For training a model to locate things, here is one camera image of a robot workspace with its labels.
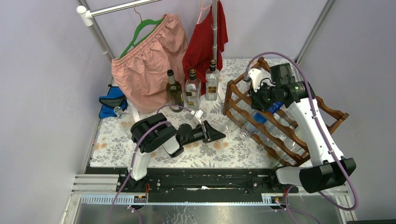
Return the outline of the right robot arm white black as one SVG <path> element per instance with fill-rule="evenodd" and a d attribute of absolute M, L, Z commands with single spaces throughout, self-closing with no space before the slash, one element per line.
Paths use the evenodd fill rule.
<path fill-rule="evenodd" d="M 252 81 L 249 95 L 251 107 L 265 111 L 282 102 L 295 118 L 309 150 L 312 166 L 308 168 L 281 167 L 268 179 L 269 189 L 280 192 L 286 185 L 297 185 L 316 193 L 343 185 L 355 171 L 353 158 L 346 158 L 335 144 L 319 111 L 315 94 L 307 81 L 297 81 L 289 63 L 270 68 L 272 85 L 267 84 L 260 69 L 250 69 Z"/>

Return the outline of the clear glass wine bottle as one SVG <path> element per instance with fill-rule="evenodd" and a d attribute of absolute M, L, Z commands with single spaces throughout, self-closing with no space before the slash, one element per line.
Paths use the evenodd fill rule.
<path fill-rule="evenodd" d="M 294 116 L 291 114 L 291 112 L 289 111 L 288 108 L 282 107 L 279 111 L 278 111 L 278 115 L 280 116 L 279 118 L 279 122 L 284 125 L 287 126 L 289 128 L 291 128 L 295 135 L 302 141 L 304 141 L 304 136 L 302 133 L 302 129 L 298 127 L 298 124 L 296 122 L 296 119 L 294 118 Z M 285 137 L 285 145 L 288 147 L 289 150 L 291 151 L 297 151 L 299 149 L 301 149 L 300 146 L 298 146 L 298 144 L 292 140 L 289 137 Z"/>

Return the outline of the blue glass bottle silver cap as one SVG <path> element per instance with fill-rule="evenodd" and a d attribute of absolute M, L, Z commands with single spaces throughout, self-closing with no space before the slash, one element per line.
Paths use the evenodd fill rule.
<path fill-rule="evenodd" d="M 279 109 L 281 109 L 282 106 L 283 106 L 282 102 L 273 103 L 271 105 L 271 107 L 268 109 L 268 112 L 270 112 L 271 114 L 274 114 Z M 250 113 L 250 115 L 255 122 L 257 122 L 259 124 L 263 124 L 269 132 L 273 128 L 273 125 L 270 122 L 268 122 L 268 120 L 266 118 L 264 118 L 264 116 L 261 115 L 259 112 L 252 111 Z M 255 127 L 248 120 L 245 121 L 243 123 L 241 130 L 240 130 L 240 137 L 244 139 L 244 138 L 251 137 L 253 134 L 257 134 L 259 137 L 262 136 L 261 131 L 259 131 L 259 129 L 257 127 Z"/>

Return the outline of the small clear glass bottle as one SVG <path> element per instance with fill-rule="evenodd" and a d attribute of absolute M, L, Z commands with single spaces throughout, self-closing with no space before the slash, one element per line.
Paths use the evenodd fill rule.
<path fill-rule="evenodd" d="M 221 128 L 221 132 L 224 134 L 231 134 L 248 123 L 248 120 L 234 108 L 230 108 L 228 111 L 231 118 L 227 117 L 229 120 Z"/>

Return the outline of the small clear bottle bluish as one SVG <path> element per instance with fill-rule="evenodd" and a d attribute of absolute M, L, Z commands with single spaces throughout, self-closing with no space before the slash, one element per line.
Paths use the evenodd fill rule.
<path fill-rule="evenodd" d="M 280 129 L 275 127 L 274 125 L 268 123 L 265 125 L 267 127 L 267 130 L 271 135 L 273 135 L 276 138 L 279 138 L 282 140 L 287 147 L 288 150 L 290 150 L 292 153 L 295 153 L 299 156 L 302 156 L 304 150 L 296 143 L 294 142 L 291 138 L 287 137 L 286 134 L 284 134 Z M 272 148 L 275 150 L 277 155 L 284 160 L 285 162 L 290 163 L 291 165 L 295 165 L 296 161 L 292 159 L 286 152 L 284 152 L 280 147 L 278 147 L 272 140 L 270 140 L 268 137 L 266 137 L 262 133 L 258 133 L 258 136 L 262 140 L 263 143 L 266 144 L 266 146 Z"/>

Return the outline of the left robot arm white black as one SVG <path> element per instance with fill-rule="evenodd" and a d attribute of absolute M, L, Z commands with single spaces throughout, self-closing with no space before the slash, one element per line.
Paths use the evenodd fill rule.
<path fill-rule="evenodd" d="M 147 175 L 149 158 L 153 151 L 163 149 L 174 158 L 184 151 L 185 145 L 198 141 L 210 143 L 226 137 L 207 120 L 199 122 L 195 128 L 187 123 L 175 128 L 163 113 L 136 122 L 130 132 L 135 150 L 128 168 L 127 186 L 134 192 L 144 188 L 144 177 Z"/>

